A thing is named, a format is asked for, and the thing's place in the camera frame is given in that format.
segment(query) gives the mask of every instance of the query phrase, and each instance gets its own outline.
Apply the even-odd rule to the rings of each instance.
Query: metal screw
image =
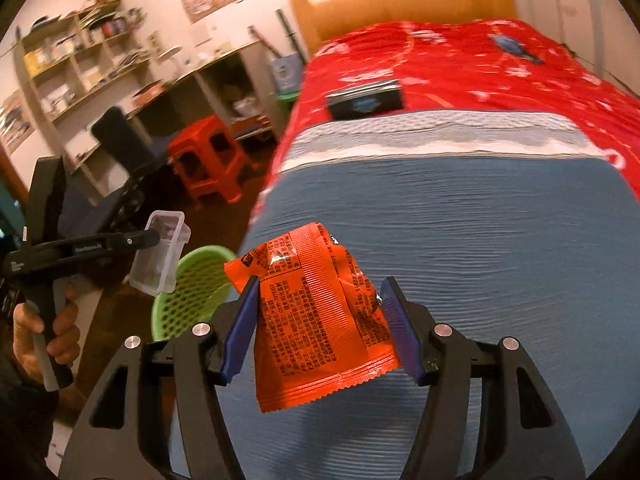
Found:
[[[513,337],[505,337],[502,344],[507,350],[517,350],[520,347],[518,340]]]
[[[453,329],[449,325],[444,324],[436,325],[433,331],[440,337],[449,337],[453,334]]]
[[[193,332],[193,335],[203,336],[211,332],[211,327],[206,323],[198,323],[191,329],[191,331]]]
[[[130,335],[124,341],[124,346],[129,349],[137,348],[140,346],[141,340],[137,335]]]

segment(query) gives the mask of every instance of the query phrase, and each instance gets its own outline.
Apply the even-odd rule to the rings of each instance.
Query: clear plastic container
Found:
[[[160,241],[155,247],[138,251],[133,259],[129,284],[150,296],[175,290],[175,273],[182,248],[191,238],[182,211],[154,211],[146,229],[155,229]]]

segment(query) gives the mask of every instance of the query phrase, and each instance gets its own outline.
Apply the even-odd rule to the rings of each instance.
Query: green laundry basket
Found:
[[[180,259],[175,290],[159,294],[154,301],[151,313],[154,341],[177,337],[191,325],[211,317],[231,288],[224,263],[235,258],[226,247],[210,245]]]

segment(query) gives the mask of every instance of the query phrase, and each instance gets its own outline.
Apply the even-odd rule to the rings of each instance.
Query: red plastic stool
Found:
[[[215,192],[227,203],[237,202],[242,198],[238,174],[245,164],[258,168],[216,116],[183,129],[169,144],[168,155],[197,207],[201,195]]]

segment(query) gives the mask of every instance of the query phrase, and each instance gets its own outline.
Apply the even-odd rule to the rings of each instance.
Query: plastic wrapper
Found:
[[[260,278],[255,388],[263,412],[291,408],[399,366],[376,291],[349,251],[307,224],[225,264],[240,291]]]

